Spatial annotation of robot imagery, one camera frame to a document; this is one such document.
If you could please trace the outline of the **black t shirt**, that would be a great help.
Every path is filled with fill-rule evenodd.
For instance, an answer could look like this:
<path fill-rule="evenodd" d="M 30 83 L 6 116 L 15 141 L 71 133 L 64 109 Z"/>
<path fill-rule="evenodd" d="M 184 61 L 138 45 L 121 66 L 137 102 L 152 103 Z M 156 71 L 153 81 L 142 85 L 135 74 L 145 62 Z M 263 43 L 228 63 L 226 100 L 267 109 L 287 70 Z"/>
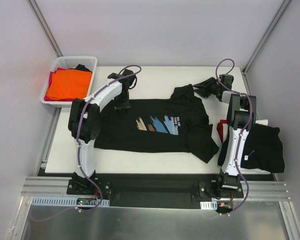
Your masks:
<path fill-rule="evenodd" d="M 254 124 L 244 146 L 241 168 L 270 173 L 283 173 L 285 161 L 280 128 Z"/>
<path fill-rule="evenodd" d="M 101 111 L 94 147 L 139 153 L 191 153 L 208 163 L 219 151 L 202 99 L 192 85 L 176 87 L 169 99 L 131 99 L 129 109 L 110 101 Z"/>

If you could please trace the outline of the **white plastic laundry basket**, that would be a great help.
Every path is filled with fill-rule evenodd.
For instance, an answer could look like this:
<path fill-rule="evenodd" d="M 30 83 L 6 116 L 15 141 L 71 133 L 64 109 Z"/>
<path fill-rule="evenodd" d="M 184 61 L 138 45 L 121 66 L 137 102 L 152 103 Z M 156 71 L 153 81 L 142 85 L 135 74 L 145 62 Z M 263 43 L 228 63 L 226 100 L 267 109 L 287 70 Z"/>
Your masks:
<path fill-rule="evenodd" d="M 58 57 L 53 62 L 53 64 L 50 67 L 50 72 L 55 72 L 57 70 L 57 68 L 63 68 L 63 69 L 65 69 L 64 71 L 74 70 L 76 68 L 76 66 L 79 65 L 79 64 L 84 65 L 86 68 L 91 70 L 91 77 L 90 77 L 90 80 L 89 80 L 87 93 L 84 96 L 84 98 L 85 98 L 91 92 L 91 88 L 92 88 L 92 85 L 93 85 L 93 82 L 94 82 L 94 79 L 95 79 L 97 62 L 98 62 L 98 60 L 94 56 L 62 56 L 62 57 Z M 52 105 L 56 108 L 70 108 L 71 104 L 72 104 L 72 101 L 73 101 L 70 98 L 68 98 L 67 100 L 64 99 L 62 101 L 45 101 L 44 100 L 44 96 L 46 94 L 46 91 L 48 91 L 48 89 L 47 89 L 48 88 L 48 81 L 49 81 L 49 76 L 48 76 L 48 80 L 46 81 L 46 83 L 44 84 L 44 87 L 42 89 L 41 96 L 40 96 L 40 101 L 43 104 Z"/>

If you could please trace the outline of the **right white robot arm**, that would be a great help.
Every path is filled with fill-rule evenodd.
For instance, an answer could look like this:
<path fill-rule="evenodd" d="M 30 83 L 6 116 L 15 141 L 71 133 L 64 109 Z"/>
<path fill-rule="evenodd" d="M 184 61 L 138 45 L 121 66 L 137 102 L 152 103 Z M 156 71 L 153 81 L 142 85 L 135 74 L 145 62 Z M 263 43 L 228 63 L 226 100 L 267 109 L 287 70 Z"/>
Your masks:
<path fill-rule="evenodd" d="M 214 95 L 220 102 L 228 104 L 227 139 L 222 144 L 219 155 L 224 162 L 216 181 L 201 189 L 205 195 L 215 199 L 225 198 L 241 188 L 241 161 L 245 143 L 252 125 L 256 122 L 256 97 L 233 90 L 233 81 L 232 75 L 222 74 L 193 86 L 194 91 L 201 97 Z"/>

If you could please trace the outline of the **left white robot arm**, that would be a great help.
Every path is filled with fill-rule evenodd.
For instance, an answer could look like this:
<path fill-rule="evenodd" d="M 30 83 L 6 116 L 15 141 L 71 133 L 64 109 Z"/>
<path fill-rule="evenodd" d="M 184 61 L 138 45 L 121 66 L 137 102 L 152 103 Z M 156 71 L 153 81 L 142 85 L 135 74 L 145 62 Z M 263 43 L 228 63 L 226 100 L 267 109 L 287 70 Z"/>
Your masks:
<path fill-rule="evenodd" d="M 130 108 L 129 90 L 136 86 L 140 72 L 124 67 L 119 73 L 111 73 L 95 92 L 72 101 L 68 130 L 75 142 L 76 168 L 68 182 L 68 195 L 102 193 L 96 186 L 96 160 L 93 157 L 94 141 L 101 132 L 101 112 L 112 100 L 115 110 Z"/>

